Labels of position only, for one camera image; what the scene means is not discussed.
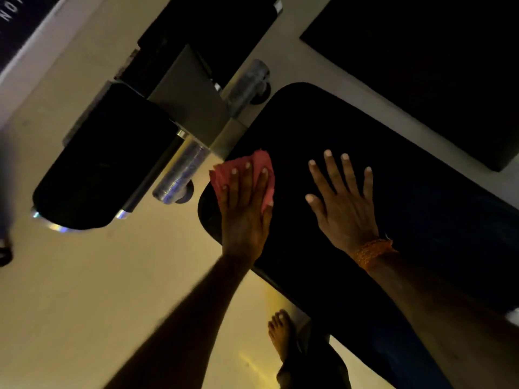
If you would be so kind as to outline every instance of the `black sign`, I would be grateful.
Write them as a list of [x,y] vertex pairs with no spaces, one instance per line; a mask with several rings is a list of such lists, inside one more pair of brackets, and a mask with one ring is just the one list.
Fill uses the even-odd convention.
[[0,71],[59,0],[0,0]]

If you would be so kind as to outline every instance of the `bare foot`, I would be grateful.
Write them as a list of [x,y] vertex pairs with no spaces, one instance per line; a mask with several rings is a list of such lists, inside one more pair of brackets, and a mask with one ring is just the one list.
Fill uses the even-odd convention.
[[268,335],[281,361],[284,362],[289,353],[292,336],[292,321],[285,310],[279,310],[268,323]]

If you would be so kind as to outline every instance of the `cleaning cloth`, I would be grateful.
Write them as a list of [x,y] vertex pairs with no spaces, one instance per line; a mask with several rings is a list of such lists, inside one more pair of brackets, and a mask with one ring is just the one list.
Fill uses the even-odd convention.
[[237,158],[235,160],[224,162],[220,165],[215,165],[214,170],[209,172],[211,178],[211,185],[214,188],[214,192],[217,194],[218,202],[220,202],[222,187],[229,185],[230,172],[234,168],[238,169],[241,175],[245,172],[245,164],[250,162],[253,169],[253,185],[256,187],[256,183],[260,178],[261,171],[263,168],[268,169],[268,185],[267,192],[263,199],[262,212],[267,208],[268,204],[273,201],[274,198],[274,170],[272,169],[272,161],[270,156],[264,150],[256,150],[251,156],[245,156]]

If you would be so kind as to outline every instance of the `beige floor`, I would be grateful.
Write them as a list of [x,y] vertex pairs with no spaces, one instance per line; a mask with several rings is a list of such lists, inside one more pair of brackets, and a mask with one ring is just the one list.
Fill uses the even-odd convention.
[[[29,216],[32,192],[59,154],[62,137],[167,1],[106,0],[11,120],[16,260],[0,270],[0,388],[102,387],[220,253],[196,213],[215,157],[196,175],[195,197],[185,205],[164,206],[148,194],[126,221],[84,234],[58,234]],[[518,206],[517,162],[501,174],[487,171],[299,41],[327,2],[284,0],[285,12],[251,55],[271,68],[274,90],[312,82]],[[260,110],[248,109],[243,122]],[[278,387],[280,362],[266,323],[281,307],[292,309],[249,273],[218,335],[205,388]],[[354,388],[390,387],[332,344]]]

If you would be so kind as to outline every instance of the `forearm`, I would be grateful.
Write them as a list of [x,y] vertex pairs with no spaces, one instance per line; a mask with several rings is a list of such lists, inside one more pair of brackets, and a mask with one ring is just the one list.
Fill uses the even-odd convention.
[[199,389],[225,312],[250,262],[222,256],[106,389]]
[[397,304],[456,389],[519,387],[519,328],[398,253],[368,274]]

